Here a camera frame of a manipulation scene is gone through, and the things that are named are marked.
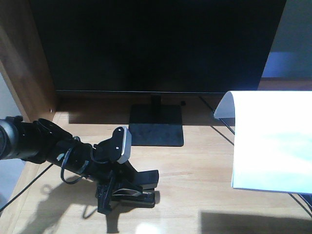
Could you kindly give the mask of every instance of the wooden desk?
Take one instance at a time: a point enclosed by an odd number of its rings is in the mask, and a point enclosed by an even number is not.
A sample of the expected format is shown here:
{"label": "wooden desk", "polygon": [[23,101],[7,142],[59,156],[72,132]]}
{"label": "wooden desk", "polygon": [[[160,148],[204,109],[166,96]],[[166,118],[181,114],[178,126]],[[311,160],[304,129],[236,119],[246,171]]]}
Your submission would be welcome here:
{"label": "wooden desk", "polygon": [[[197,97],[185,100],[183,147],[132,147],[130,162],[138,171],[159,170],[160,201],[153,209],[117,206],[108,217],[84,218],[86,207],[86,215],[96,208],[96,185],[64,184],[53,166],[4,211],[0,233],[311,233],[311,218],[288,194],[231,188],[234,136]],[[69,100],[54,122],[98,143],[127,121],[129,107],[120,100]],[[47,165],[27,163],[14,193]]]}

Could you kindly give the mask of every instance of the wall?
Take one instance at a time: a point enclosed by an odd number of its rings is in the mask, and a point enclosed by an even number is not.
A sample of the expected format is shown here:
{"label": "wall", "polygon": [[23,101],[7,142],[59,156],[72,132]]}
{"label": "wall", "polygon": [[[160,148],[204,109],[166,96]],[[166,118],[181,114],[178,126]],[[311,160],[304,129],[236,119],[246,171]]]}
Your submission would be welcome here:
{"label": "wall", "polygon": [[[0,73],[0,118],[16,115],[20,115],[20,111]],[[24,162],[20,159],[0,160],[0,207],[11,196],[23,167]]]}
{"label": "wall", "polygon": [[287,1],[262,77],[312,78],[312,0]]}

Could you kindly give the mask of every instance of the cable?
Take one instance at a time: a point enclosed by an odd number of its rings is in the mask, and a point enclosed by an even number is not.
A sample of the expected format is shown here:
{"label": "cable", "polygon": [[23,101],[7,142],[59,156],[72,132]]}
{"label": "cable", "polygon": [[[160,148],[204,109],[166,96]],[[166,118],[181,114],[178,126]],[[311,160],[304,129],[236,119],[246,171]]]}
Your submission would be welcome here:
{"label": "cable", "polygon": [[[205,99],[203,99],[202,96],[199,96],[199,98],[206,104],[206,106],[213,113],[215,113],[215,110],[211,107],[211,105],[209,105],[209,103]],[[219,120],[221,120],[221,122],[231,131],[231,133],[233,133],[233,135],[235,135],[235,131],[223,119],[220,118]],[[298,194],[298,195],[308,205],[308,207],[312,211],[312,205],[302,195],[300,195],[300,194]],[[305,208],[304,205],[297,198],[294,197],[294,195],[289,194],[289,196],[291,196],[308,213],[308,215],[312,218],[312,213],[307,208]]]}
{"label": "cable", "polygon": [[307,199],[304,197],[306,195],[303,196],[301,194],[298,194],[298,196],[307,204],[307,206],[309,207],[310,211],[312,212],[312,205],[311,205],[311,203],[309,201],[307,201]]}
{"label": "cable", "polygon": [[67,160],[69,158],[69,155],[71,154],[71,152],[74,150],[74,148],[76,147],[77,145],[75,144],[73,147],[69,148],[65,154],[65,157],[63,159],[63,162],[62,162],[62,165],[60,167],[60,178],[61,180],[63,180],[63,182],[65,182],[66,184],[76,184],[77,182],[79,182],[83,176],[80,176],[79,178],[75,179],[75,180],[72,180],[72,181],[68,181],[64,178],[64,172],[65,172],[65,167],[66,167],[66,164],[67,164]]}
{"label": "cable", "polygon": [[289,194],[289,196],[291,196],[308,213],[308,215],[312,218],[311,212],[309,212],[309,210],[307,208],[305,208],[304,205],[302,205],[302,203],[297,198],[294,197],[294,195]]}
{"label": "cable", "polygon": [[46,169],[44,169],[38,176],[36,176],[22,191],[20,191],[14,198],[12,198],[8,203],[6,203],[1,209],[0,213],[8,207],[16,198],[18,198],[22,193],[24,193],[37,179],[39,179],[47,170],[49,170],[53,164],[51,163]]}
{"label": "cable", "polygon": [[[209,103],[203,99],[202,96],[198,96],[200,98],[200,100],[202,100],[206,106],[213,112],[215,113],[215,110],[211,107],[211,105],[209,105]],[[233,130],[233,128],[231,128],[222,118],[219,118],[219,120],[230,130],[231,133],[233,133],[233,135],[235,135],[235,131]]]}
{"label": "cable", "polygon": [[93,160],[93,162],[98,163],[98,164],[106,164],[106,163],[109,162],[109,161],[103,161],[103,162],[101,162],[101,161],[95,160],[95,159],[94,159],[94,155],[93,155],[93,147],[92,147],[92,145],[90,145],[90,158]]}

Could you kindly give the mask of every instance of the computer monitor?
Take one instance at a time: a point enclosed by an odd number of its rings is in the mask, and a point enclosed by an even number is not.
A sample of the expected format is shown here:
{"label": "computer monitor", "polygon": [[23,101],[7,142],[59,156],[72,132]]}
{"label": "computer monitor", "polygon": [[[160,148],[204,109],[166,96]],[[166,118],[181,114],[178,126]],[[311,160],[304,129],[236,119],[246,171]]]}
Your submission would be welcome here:
{"label": "computer monitor", "polygon": [[[30,0],[56,91],[76,94],[255,90],[285,2]],[[132,110],[134,144],[182,130],[177,107],[153,103]]]}

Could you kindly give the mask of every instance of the white paper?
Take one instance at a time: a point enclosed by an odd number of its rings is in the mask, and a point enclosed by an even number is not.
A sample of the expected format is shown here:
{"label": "white paper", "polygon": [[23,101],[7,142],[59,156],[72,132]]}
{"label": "white paper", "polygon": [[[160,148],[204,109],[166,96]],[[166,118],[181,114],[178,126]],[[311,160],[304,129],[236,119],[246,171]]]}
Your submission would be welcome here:
{"label": "white paper", "polygon": [[233,188],[312,194],[312,92],[227,92],[214,117],[235,117]]}

